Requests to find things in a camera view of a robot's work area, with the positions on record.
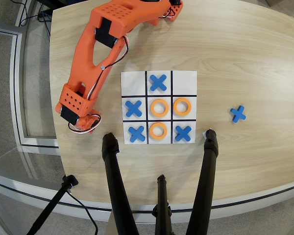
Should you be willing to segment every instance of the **tripod leg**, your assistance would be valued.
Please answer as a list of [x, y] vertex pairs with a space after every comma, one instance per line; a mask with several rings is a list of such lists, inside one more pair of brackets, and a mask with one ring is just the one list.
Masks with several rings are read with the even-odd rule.
[[138, 235], [117, 160], [119, 145], [112, 133], [103, 137], [102, 158], [106, 167], [112, 210], [119, 235]]
[[33, 223], [32, 227], [30, 228], [27, 235], [34, 235], [37, 233], [37, 231], [41, 228], [41, 226], [44, 224], [45, 220], [48, 218], [50, 213], [53, 211], [55, 206], [58, 204], [58, 202], [61, 200], [65, 192], [72, 188], [75, 185], [78, 185], [77, 179], [73, 175], [69, 175], [68, 177], [63, 177], [64, 183], [62, 183], [61, 189], [55, 194], [55, 196], [52, 198], [52, 200], [48, 203], [48, 205], [45, 207], [43, 212], [39, 215], [39, 217], [36, 219], [36, 221]]
[[158, 204], [152, 214], [156, 217], [155, 235], [173, 235], [171, 209], [167, 199], [167, 182], [164, 175], [158, 177]]
[[186, 235], [206, 235], [208, 231], [219, 150], [216, 133], [208, 130], [206, 137], [198, 188]]

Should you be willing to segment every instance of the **orange robotic arm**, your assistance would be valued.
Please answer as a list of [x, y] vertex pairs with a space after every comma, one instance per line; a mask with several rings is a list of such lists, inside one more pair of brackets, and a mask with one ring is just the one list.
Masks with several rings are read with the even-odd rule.
[[[156, 26], [161, 18], [174, 21], [182, 7], [181, 0], [112, 0], [92, 10], [75, 49], [70, 78], [56, 106], [71, 131], [91, 133], [101, 122], [101, 115], [93, 106], [112, 66], [128, 52], [126, 33], [143, 22]], [[97, 66], [93, 63], [96, 41], [112, 49]], [[124, 46], [126, 52], [117, 60]]]

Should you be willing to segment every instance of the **wooden table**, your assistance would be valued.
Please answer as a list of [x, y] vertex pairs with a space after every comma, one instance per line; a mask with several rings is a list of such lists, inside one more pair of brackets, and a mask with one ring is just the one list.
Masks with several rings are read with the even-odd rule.
[[[173, 23], [144, 23], [129, 37], [129, 53], [111, 70], [95, 105], [102, 123], [91, 135], [68, 130], [54, 111], [70, 76], [75, 46], [93, 8], [90, 0], [55, 10], [50, 43], [54, 124], [66, 174], [79, 185], [79, 199], [110, 202], [102, 137], [120, 144], [119, 165], [132, 204], [156, 204], [157, 177], [167, 178], [171, 203], [194, 201], [203, 157], [202, 132], [217, 133], [214, 199], [260, 192], [294, 181], [294, 19], [236, 0], [185, 0]], [[95, 64], [110, 49], [95, 47]], [[195, 144], [125, 145], [121, 71], [197, 71]], [[245, 106], [233, 124], [231, 108]]]

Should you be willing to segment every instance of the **tic-tac-toe board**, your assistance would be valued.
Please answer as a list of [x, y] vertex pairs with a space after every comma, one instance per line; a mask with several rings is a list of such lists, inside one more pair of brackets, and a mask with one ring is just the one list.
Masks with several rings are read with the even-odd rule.
[[196, 71], [121, 73], [125, 144], [195, 143]]

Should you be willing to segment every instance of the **orange o piece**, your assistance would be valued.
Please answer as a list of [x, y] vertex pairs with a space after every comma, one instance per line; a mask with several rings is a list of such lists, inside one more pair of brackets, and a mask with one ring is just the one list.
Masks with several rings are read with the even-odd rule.
[[[185, 112], [180, 112], [180, 111], [178, 111], [178, 109], [177, 109], [177, 105], [178, 105], [180, 102], [185, 102], [185, 103], [187, 103], [187, 110], [186, 110]], [[177, 100], [174, 102], [174, 104], [173, 104], [173, 110], [174, 110], [175, 113], [176, 113], [177, 115], [179, 115], [179, 116], [186, 116], [187, 114], [190, 113], [191, 109], [192, 109], [192, 104], [191, 104], [190, 101], [189, 101], [188, 99], [186, 99], [186, 98], [179, 98], [179, 99], [177, 99]]]
[[[155, 105], [158, 104], [158, 103], [162, 103], [162, 104], [165, 105], [165, 110], [164, 110], [163, 113], [157, 113], [155, 111]], [[152, 114], [154, 116], [156, 116], [158, 118], [162, 118], [162, 117], [164, 117], [168, 113], [168, 111], [169, 111], [169, 105], [168, 105], [168, 103], [164, 99], [157, 99], [157, 100], [153, 101], [153, 103], [151, 104], [150, 110], [151, 110], [151, 112], [152, 112]]]
[[[162, 135], [157, 136], [157, 135], [154, 134], [153, 129], [155, 129], [155, 127], [161, 127], [163, 129]], [[150, 135], [151, 135], [152, 138], [154, 138], [155, 140], [160, 141], [160, 140], [163, 140], [167, 136], [168, 129], [165, 126], [165, 124], [163, 124], [162, 122], [156, 122], [153, 125], [151, 125], [149, 132], [150, 132]]]

